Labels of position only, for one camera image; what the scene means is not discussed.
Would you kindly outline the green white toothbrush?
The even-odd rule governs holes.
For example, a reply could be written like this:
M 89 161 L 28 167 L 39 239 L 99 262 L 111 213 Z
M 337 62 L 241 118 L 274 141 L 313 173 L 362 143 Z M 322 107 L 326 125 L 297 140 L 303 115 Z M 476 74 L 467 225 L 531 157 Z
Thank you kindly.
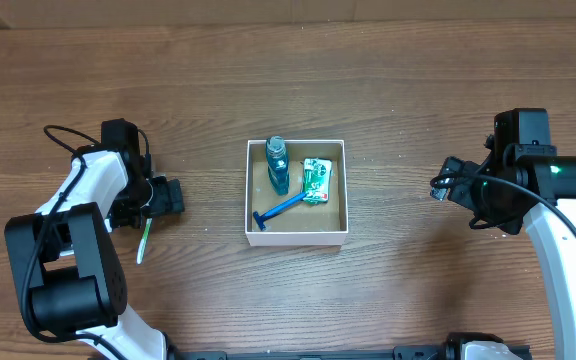
M 150 234 L 150 230 L 151 230 L 151 226 L 152 226 L 152 221 L 153 221 L 152 218 L 146 219 L 144 232 L 142 234 L 142 237 L 141 237 L 138 249 L 137 249 L 137 255 L 136 255 L 136 264 L 137 265 L 141 265 L 144 261 L 147 243 L 148 243 L 148 239 L 149 239 L 149 234 Z

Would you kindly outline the blue disposable razor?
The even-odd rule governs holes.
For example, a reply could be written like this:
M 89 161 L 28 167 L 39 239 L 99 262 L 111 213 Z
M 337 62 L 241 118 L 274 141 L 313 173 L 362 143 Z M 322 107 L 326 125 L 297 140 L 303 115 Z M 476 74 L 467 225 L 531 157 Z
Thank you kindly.
M 283 203 L 275 206 L 274 208 L 266 211 L 263 214 L 260 214 L 257 211 L 253 212 L 253 219 L 255 220 L 257 226 L 259 227 L 259 229 L 261 231 L 265 231 L 267 229 L 265 223 L 282 214 L 283 212 L 285 212 L 286 210 L 288 210 L 289 208 L 291 208 L 292 206 L 296 205 L 297 203 L 301 202 L 304 200 L 304 198 L 307 196 L 306 192 L 301 192 L 297 195 L 295 195 L 294 197 L 284 201 Z

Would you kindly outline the blue mouthwash bottle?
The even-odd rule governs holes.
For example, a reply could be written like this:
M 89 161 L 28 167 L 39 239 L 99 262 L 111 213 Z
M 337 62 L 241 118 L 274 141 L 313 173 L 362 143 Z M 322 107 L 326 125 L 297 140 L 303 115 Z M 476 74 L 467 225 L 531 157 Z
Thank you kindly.
M 290 179 L 285 140 L 281 136 L 272 136 L 266 140 L 265 150 L 271 185 L 278 195 L 287 195 Z

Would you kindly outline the green white soap packet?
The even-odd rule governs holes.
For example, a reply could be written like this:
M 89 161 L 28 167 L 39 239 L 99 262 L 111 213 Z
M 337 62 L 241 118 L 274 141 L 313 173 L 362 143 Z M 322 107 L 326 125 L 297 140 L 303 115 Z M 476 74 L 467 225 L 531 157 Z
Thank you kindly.
M 321 158 L 305 158 L 303 191 L 304 201 L 310 204 L 326 203 L 330 196 L 332 161 Z

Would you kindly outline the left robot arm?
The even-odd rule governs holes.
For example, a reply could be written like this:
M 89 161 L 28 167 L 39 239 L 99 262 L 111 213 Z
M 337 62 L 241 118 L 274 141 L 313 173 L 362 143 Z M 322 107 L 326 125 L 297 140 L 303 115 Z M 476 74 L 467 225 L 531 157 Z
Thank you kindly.
M 179 181 L 155 175 L 144 131 L 123 118 L 103 122 L 100 139 L 69 151 L 71 170 L 56 193 L 4 229 L 26 329 L 44 343 L 83 342 L 107 359 L 181 358 L 129 306 L 110 237 L 183 213 Z

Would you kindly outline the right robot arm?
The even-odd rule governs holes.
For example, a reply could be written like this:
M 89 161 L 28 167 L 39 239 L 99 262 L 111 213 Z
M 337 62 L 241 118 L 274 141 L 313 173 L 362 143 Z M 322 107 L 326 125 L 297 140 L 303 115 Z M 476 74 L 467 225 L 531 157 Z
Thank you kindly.
M 473 213 L 471 229 L 525 232 L 536 251 L 555 356 L 576 359 L 576 156 L 560 156 L 548 113 L 516 108 L 494 118 L 480 163 L 449 157 L 430 194 Z

